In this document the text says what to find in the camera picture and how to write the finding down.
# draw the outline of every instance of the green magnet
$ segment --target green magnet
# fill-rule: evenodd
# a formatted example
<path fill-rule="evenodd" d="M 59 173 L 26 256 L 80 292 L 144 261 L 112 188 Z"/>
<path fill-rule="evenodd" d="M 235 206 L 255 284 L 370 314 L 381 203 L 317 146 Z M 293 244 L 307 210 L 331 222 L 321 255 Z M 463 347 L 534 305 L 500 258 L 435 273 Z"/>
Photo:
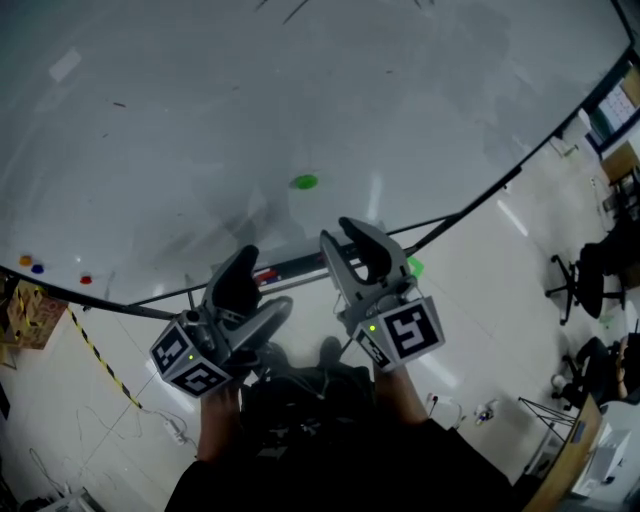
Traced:
<path fill-rule="evenodd" d="M 409 258 L 407 261 L 409 262 L 409 265 L 413 267 L 413 270 L 411 271 L 411 275 L 416 279 L 420 279 L 420 276 L 424 272 L 424 264 L 418 261 L 413 256 Z"/>
<path fill-rule="evenodd" d="M 309 190 L 318 184 L 318 178 L 313 174 L 303 174 L 293 180 L 293 185 L 298 190 Z"/>

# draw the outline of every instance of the white tiled floor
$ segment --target white tiled floor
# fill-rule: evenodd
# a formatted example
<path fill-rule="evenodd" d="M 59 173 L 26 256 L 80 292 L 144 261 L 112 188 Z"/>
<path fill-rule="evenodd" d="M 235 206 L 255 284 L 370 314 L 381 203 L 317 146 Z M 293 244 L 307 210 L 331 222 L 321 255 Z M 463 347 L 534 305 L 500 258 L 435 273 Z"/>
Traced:
<path fill-rule="evenodd" d="M 433 414 L 443 425 L 458 416 L 458 406 L 444 397 L 459 404 L 466 416 L 460 433 L 511 481 L 544 434 L 518 397 L 552 403 L 549 378 L 561 367 L 560 356 L 589 336 L 613 340 L 624 329 L 618 308 L 606 325 L 576 308 L 562 328 L 561 299 L 553 302 L 543 294 L 560 282 L 549 263 L 552 254 L 575 257 L 584 243 L 604 236 L 594 194 L 602 200 L 605 189 L 596 181 L 594 192 L 590 182 L 600 173 L 584 148 L 560 159 L 545 147 L 510 192 L 499 192 L 416 255 L 426 266 L 421 289 L 434 297 L 447 339 L 409 365 L 418 393 L 423 399 L 429 393 L 443 397 Z M 507 219 L 497 199 L 520 218 L 529 237 Z M 294 365 L 315 364 L 325 336 L 346 339 L 332 313 L 337 293 L 323 280 L 287 294 L 294 312 L 275 341 Z M 178 312 L 188 303 L 181 296 L 154 307 Z M 33 448 L 51 479 L 72 489 L 86 486 L 107 510 L 161 510 L 195 454 L 191 443 L 174 444 L 164 417 L 185 427 L 196 442 L 200 425 L 199 404 L 154 376 L 147 353 L 165 324 L 75 310 L 116 374 L 154 413 L 140 413 L 128 402 L 65 316 L 44 351 L 22 351 L 18 371 L 0 367 L 11 403 L 9 420 L 0 422 L 4 475 L 20 501 L 50 493 L 51 484 L 31 460 Z M 355 344 L 343 361 L 371 366 Z M 498 400 L 496 417 L 476 426 L 474 410 L 492 400 Z"/>

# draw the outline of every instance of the power strip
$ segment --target power strip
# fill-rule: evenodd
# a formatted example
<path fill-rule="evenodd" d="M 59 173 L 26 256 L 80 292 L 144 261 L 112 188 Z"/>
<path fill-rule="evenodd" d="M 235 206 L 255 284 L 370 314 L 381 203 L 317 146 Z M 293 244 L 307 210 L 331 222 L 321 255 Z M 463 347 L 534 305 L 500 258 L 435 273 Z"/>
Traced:
<path fill-rule="evenodd" d="M 167 429 L 171 438 L 176 442 L 178 446 L 182 446 L 187 440 L 182 435 L 182 431 L 171 420 L 164 421 L 164 428 Z"/>

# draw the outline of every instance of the black clothing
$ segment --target black clothing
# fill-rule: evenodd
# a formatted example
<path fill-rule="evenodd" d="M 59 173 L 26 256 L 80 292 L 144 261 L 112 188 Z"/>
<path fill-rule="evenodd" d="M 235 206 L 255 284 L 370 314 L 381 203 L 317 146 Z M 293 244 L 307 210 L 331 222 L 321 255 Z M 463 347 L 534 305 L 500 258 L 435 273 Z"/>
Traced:
<path fill-rule="evenodd" d="M 640 343 L 638 343 L 638 337 L 637 334 L 629 335 L 628 346 L 624 354 L 624 384 L 629 394 L 640 386 Z M 576 361 L 583 365 L 587 358 L 589 363 L 585 375 L 581 376 L 575 368 L 572 368 L 574 381 L 565 386 L 562 390 L 562 396 L 576 407 L 582 406 L 588 393 L 593 396 L 598 405 L 611 400 L 619 400 L 617 350 L 610 352 L 599 338 L 593 337 L 580 349 Z"/>
<path fill-rule="evenodd" d="M 268 373 L 242 396 L 241 446 L 214 464 L 194 462 L 168 511 L 425 500 L 433 510 L 514 509 L 507 478 L 455 430 L 382 422 L 366 368 Z"/>

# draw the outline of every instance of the cardboard box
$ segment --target cardboard box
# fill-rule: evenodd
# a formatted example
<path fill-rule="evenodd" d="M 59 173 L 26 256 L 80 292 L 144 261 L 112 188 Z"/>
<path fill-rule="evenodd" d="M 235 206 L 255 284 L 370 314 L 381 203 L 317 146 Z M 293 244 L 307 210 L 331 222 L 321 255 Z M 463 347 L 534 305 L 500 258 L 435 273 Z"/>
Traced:
<path fill-rule="evenodd" d="M 66 302 L 50 298 L 39 286 L 20 281 L 9 302 L 10 329 L 4 333 L 3 342 L 43 349 L 66 308 Z"/>
<path fill-rule="evenodd" d="M 623 282 L 628 290 L 640 286 L 640 263 L 634 263 L 624 270 Z"/>
<path fill-rule="evenodd" d="M 640 107 L 640 72 L 635 66 L 624 77 L 622 90 L 634 107 Z"/>
<path fill-rule="evenodd" d="M 602 165 L 609 181 L 615 183 L 629 174 L 631 169 L 640 165 L 640 160 L 631 144 L 625 142 L 605 158 L 600 165 Z"/>
<path fill-rule="evenodd" d="M 7 364 L 9 361 L 9 347 L 0 345 L 0 364 Z"/>

